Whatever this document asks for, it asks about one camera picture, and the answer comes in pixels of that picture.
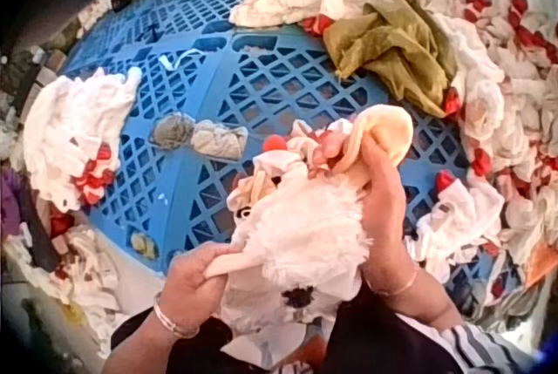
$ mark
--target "green fabric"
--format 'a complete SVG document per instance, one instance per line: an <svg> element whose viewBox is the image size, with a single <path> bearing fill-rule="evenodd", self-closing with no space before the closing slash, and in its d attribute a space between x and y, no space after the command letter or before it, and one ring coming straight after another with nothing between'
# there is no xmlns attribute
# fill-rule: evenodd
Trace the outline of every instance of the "green fabric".
<svg viewBox="0 0 558 374"><path fill-rule="evenodd" d="M453 80L455 57L444 32L417 0L374 0L362 17L341 19L323 34L340 78L363 67L377 73L396 99L445 117L443 91Z"/></svg>

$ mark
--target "blue plastic crate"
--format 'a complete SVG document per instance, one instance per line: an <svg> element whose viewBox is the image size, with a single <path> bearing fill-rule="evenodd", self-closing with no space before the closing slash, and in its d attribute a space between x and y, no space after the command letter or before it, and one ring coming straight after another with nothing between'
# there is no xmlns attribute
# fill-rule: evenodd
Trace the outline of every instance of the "blue plastic crate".
<svg viewBox="0 0 558 374"><path fill-rule="evenodd" d="M239 1L136 1L100 21L65 67L65 74L83 78L100 66L110 73L126 73L134 65L143 71L121 136L120 169L90 216L121 248L155 270L166 271L176 251L230 237L233 219L225 200L232 180L238 172L251 172L251 159L267 135L288 133L294 119L320 127L370 105L394 103L371 74L359 71L338 82L322 42L295 26L266 32L231 28L226 18ZM158 24L155 37L145 34L153 23ZM176 71L166 71L158 60L166 54L172 63L191 48L206 54L182 59ZM410 235L436 201L436 173L449 169L463 177L468 164L453 122L429 117L407 103L403 107L415 125L412 149L400 168L408 202L405 232ZM242 160L151 146L148 138L157 119L176 111L246 126ZM155 241L157 260L132 250L130 236L136 231Z"/></svg>
<svg viewBox="0 0 558 374"><path fill-rule="evenodd" d="M69 70L96 64L121 51L129 55L147 44L232 34L230 9L241 0L136 0L119 14L109 13L72 51Z"/></svg>

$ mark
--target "black and white striped fabric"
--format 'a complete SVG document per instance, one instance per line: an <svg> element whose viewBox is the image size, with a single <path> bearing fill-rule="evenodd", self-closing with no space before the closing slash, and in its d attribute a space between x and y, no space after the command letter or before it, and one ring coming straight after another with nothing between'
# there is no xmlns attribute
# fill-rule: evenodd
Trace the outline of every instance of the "black and white striped fabric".
<svg viewBox="0 0 558 374"><path fill-rule="evenodd" d="M402 320L449 352L466 374L518 374L528 372L534 360L498 334L466 324L438 333L408 317ZM307 364L285 365L274 374L312 374Z"/></svg>
<svg viewBox="0 0 558 374"><path fill-rule="evenodd" d="M467 373L527 372L534 362L501 335L486 333L471 324L445 330L441 336L452 346L455 358Z"/></svg>

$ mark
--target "bracelet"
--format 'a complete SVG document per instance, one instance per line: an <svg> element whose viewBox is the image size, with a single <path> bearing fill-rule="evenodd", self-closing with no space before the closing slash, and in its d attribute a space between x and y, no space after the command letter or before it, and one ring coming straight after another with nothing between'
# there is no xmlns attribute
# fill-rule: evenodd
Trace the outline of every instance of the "bracelet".
<svg viewBox="0 0 558 374"><path fill-rule="evenodd" d="M419 271L417 270L417 267L414 267L414 272L411 275L411 279L409 280L409 282L407 284L405 284L403 287L401 287L400 289L396 289L395 291L382 291L382 290L375 290L371 287L370 284L368 284L368 286L371 288L371 290L378 294L379 296L382 297L394 297L394 296L399 296L400 294L405 293L415 282L415 280L417 279L417 275L419 274Z"/></svg>
<svg viewBox="0 0 558 374"><path fill-rule="evenodd" d="M192 339L198 333L200 333L199 327L184 329L173 322L171 319L169 319L167 316L165 316L165 313L163 313L159 307L159 299L160 293L158 293L153 300L153 311L155 312L155 315L157 316L161 324L165 326L165 328L169 330L173 335L175 335L179 339Z"/></svg>

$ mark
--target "silver bangle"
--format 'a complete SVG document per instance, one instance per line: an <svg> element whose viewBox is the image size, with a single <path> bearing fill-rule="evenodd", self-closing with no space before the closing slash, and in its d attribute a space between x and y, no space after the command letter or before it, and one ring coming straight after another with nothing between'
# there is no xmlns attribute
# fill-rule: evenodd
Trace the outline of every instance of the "silver bangle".
<svg viewBox="0 0 558 374"><path fill-rule="evenodd" d="M200 333L200 327L184 329L173 322L171 319L169 319L167 316L165 316L165 313L163 313L159 307L159 299L160 293L158 293L153 300L153 311L155 312L155 315L159 319L160 323L165 326L168 331L170 331L179 339L192 339L198 333Z"/></svg>

